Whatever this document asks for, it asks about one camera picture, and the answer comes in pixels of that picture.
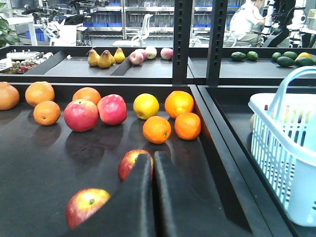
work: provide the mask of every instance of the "white shirt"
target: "white shirt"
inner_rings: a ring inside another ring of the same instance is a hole
[[[251,2],[246,2],[233,15],[230,22],[230,31],[240,40],[246,33],[250,33],[253,26],[257,25],[262,19],[264,18],[261,16],[259,9]]]

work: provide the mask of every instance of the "yellow pear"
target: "yellow pear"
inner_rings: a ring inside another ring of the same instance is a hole
[[[104,50],[98,60],[98,66],[100,68],[109,68],[111,65],[110,52],[108,50]]]
[[[114,59],[116,63],[122,63],[125,60],[125,55],[123,53],[123,50],[121,48],[117,48]]]
[[[114,57],[113,57],[113,55],[111,54],[110,51],[108,51],[108,50],[106,50],[106,51],[109,52],[109,54],[110,54],[110,59],[111,59],[111,65],[113,65],[113,64],[115,63],[115,59],[114,59]]]
[[[89,50],[88,64],[92,67],[98,66],[100,55],[92,48]]]

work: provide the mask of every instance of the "white chair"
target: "white chair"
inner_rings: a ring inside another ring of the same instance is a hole
[[[144,16],[142,28],[137,32],[132,40],[117,40],[112,45],[116,47],[141,47],[145,44],[144,40],[149,36],[149,23],[152,16],[153,15],[151,14],[146,14]]]

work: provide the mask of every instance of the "yellow lemon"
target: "yellow lemon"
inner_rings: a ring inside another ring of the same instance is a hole
[[[295,61],[299,58],[312,58],[312,56],[309,54],[309,53],[306,53],[306,52],[303,52],[303,53],[300,53],[297,58],[295,59]]]
[[[158,113],[159,102],[153,95],[143,93],[135,98],[133,109],[140,119],[146,120]]]

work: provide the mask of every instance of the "green avocado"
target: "green avocado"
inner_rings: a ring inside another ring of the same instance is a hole
[[[302,67],[302,66],[313,66],[315,64],[313,59],[307,58],[307,57],[298,58],[295,61],[295,63],[299,67]]]
[[[275,52],[275,53],[273,53],[273,54],[272,54],[272,61],[276,62],[277,59],[278,59],[279,57],[281,57],[281,56],[282,56],[282,54],[281,54],[280,52]]]
[[[242,52],[234,52],[231,55],[231,58],[233,61],[241,61],[241,60],[244,60],[246,57],[247,55]]]
[[[284,56],[284,57],[289,57],[289,58],[295,60],[298,55],[297,55],[296,52],[293,52],[293,51],[286,51],[286,52],[283,53],[282,56]]]
[[[259,55],[255,51],[249,51],[247,53],[247,59],[250,61],[256,61],[259,58]]]
[[[287,67],[291,67],[293,65],[295,65],[295,61],[289,57],[285,57],[285,56],[281,56],[279,57],[276,62],[281,66],[281,67],[284,67],[284,68],[287,68]]]

